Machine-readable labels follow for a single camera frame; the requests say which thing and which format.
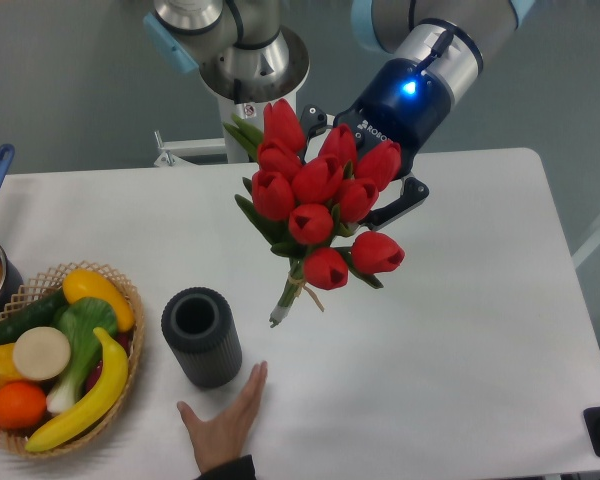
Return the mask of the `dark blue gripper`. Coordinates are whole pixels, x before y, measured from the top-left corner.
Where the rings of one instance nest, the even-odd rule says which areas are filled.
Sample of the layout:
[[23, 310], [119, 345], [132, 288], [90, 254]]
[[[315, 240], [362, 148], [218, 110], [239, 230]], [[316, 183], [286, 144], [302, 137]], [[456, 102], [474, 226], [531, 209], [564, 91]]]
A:
[[327, 129], [345, 124], [354, 134], [359, 154], [364, 155], [385, 140], [401, 149], [401, 179], [397, 199], [371, 210], [363, 225], [379, 231], [421, 205], [429, 196], [426, 184], [411, 173], [416, 154], [451, 110], [451, 96], [444, 84], [426, 72], [418, 73], [416, 64], [406, 59], [388, 61], [352, 106], [334, 116], [314, 104], [304, 107], [299, 123], [305, 136], [305, 156], [310, 142]]

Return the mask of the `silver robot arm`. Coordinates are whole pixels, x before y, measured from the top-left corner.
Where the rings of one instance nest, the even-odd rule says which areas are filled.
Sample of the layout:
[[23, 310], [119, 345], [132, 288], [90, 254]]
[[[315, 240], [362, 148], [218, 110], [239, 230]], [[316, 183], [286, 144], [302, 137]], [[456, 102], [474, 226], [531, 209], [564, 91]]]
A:
[[360, 155], [385, 140], [401, 147], [400, 196], [347, 223], [377, 231], [419, 206], [428, 187], [411, 170], [416, 154], [484, 67], [520, 26], [530, 1], [356, 1], [351, 23], [360, 44], [392, 59], [346, 110], [328, 115], [308, 104], [300, 123], [308, 140], [351, 128]]

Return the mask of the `dark sleeve forearm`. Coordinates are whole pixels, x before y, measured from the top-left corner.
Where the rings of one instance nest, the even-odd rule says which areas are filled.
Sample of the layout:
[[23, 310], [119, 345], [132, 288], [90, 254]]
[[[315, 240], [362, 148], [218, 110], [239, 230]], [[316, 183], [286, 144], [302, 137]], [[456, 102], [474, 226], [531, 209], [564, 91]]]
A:
[[231, 460], [201, 473], [197, 480], [256, 480], [256, 470], [251, 455]]

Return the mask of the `bare human hand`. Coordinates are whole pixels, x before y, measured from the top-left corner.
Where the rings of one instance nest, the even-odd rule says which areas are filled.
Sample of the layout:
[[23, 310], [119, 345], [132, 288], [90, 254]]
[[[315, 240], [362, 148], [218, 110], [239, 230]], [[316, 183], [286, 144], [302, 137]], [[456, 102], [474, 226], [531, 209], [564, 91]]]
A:
[[201, 474], [210, 473], [241, 457], [260, 409], [267, 376], [268, 363], [255, 364], [236, 399], [211, 420], [201, 420], [186, 402], [177, 402], [176, 407], [189, 434]]

